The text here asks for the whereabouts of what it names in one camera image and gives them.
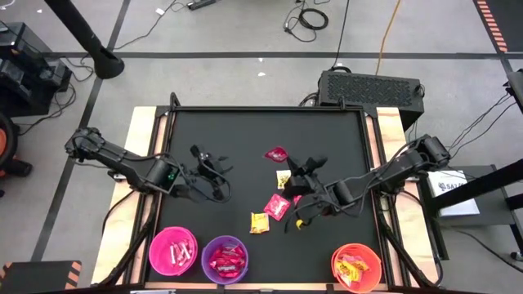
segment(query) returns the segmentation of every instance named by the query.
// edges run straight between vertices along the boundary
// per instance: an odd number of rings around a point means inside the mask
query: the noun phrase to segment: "orange bowl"
[[[358,283],[352,283],[350,286],[346,285],[345,282],[337,276],[336,267],[334,265],[335,261],[343,254],[360,256],[369,266],[369,270],[363,272],[361,280]],[[345,289],[353,293],[371,292],[379,284],[379,281],[382,278],[382,261],[372,249],[363,244],[352,243],[341,246],[334,252],[330,265],[337,281]]]

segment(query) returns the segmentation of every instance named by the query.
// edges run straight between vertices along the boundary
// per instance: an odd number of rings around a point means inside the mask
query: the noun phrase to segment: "wooden table frame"
[[[139,155],[161,152],[163,148],[163,138],[166,130],[167,117],[159,118],[156,107],[136,107],[134,109],[131,124],[127,134],[125,149]],[[380,166],[388,160],[397,150],[405,143],[405,134],[401,125],[400,114],[397,108],[378,108],[378,119],[366,118],[367,131],[369,136],[370,151],[373,157],[373,165]],[[157,131],[157,140],[151,142],[152,134]],[[418,196],[416,184],[407,182],[405,190]],[[127,182],[115,184],[111,206],[125,196],[130,191]],[[134,193],[126,202],[120,204],[120,207],[113,212],[105,226],[105,233],[101,240],[100,251],[96,260],[95,270],[92,276],[92,282],[98,283],[104,279],[114,266],[119,262],[123,253],[130,245],[133,230],[139,227],[135,224],[137,208],[144,205],[143,215],[141,218],[142,225],[145,222],[152,203],[152,196],[141,196]],[[387,203],[382,200],[382,206],[386,207]],[[396,219],[400,227],[400,235],[405,250],[410,254],[416,265],[431,280],[437,280],[436,265],[432,255],[430,240],[428,237],[426,222],[423,216],[422,208],[412,199],[398,195],[396,200],[396,218],[386,213],[389,224]],[[132,269],[127,271],[127,281],[129,283],[138,283],[140,281],[141,267],[146,262],[144,256],[145,244],[142,243],[138,249]],[[390,255],[392,275],[394,284],[397,286],[404,285],[402,278],[402,269],[399,263],[396,251],[388,244]],[[214,283],[146,283],[147,288],[170,288],[170,289],[217,289]],[[342,285],[335,283],[335,291],[344,290]],[[325,283],[238,283],[227,285],[226,290],[308,290],[308,291],[325,291]],[[376,291],[387,290],[386,284],[380,284]]]

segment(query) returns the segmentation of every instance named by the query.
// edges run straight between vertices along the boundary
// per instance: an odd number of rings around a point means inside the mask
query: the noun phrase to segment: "candy wrapper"
[[[280,221],[290,206],[291,203],[287,199],[279,196],[278,194],[274,194],[270,198],[270,201],[267,203],[263,211],[267,212],[269,216],[274,217],[275,220]]]
[[[266,213],[251,213],[251,234],[261,234],[269,230],[269,216]]]
[[[276,171],[276,177],[278,178],[278,189],[285,189],[285,183],[287,183],[288,178],[291,177],[291,171]]]
[[[268,158],[276,163],[282,163],[287,159],[287,151],[283,147],[276,147],[272,150],[269,150],[265,155],[265,158]]]
[[[223,278],[236,278],[245,267],[245,252],[239,246],[224,245],[212,254],[209,266]]]
[[[183,266],[193,256],[194,244],[188,240],[182,240],[171,244],[170,251],[172,265]]]
[[[343,255],[336,260],[336,274],[348,285],[361,281],[369,266],[360,256]]]

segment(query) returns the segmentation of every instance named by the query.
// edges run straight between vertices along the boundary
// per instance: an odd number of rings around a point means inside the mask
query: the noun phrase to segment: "black equipment box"
[[[407,130],[423,114],[424,90],[418,79],[393,78],[370,74],[324,71],[321,74],[320,106],[362,106],[376,118],[377,107],[397,107]]]
[[[8,117],[49,112],[57,91],[67,91],[71,71],[24,23],[0,24],[0,111]]]

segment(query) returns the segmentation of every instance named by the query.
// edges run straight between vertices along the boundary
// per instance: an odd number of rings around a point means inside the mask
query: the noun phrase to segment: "red candy wrapper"
[[[280,221],[290,206],[291,203],[287,199],[279,196],[278,194],[274,194],[270,198],[270,201],[267,203],[263,211],[266,212],[269,216],[274,217],[275,220]]]
[[[287,159],[287,157],[287,151],[285,151],[283,147],[279,146],[272,150],[269,150],[269,152],[265,154],[265,158],[268,158],[276,163],[284,162],[285,159]]]
[[[209,265],[223,278],[236,278],[245,266],[245,253],[239,246],[224,245],[212,254]]]

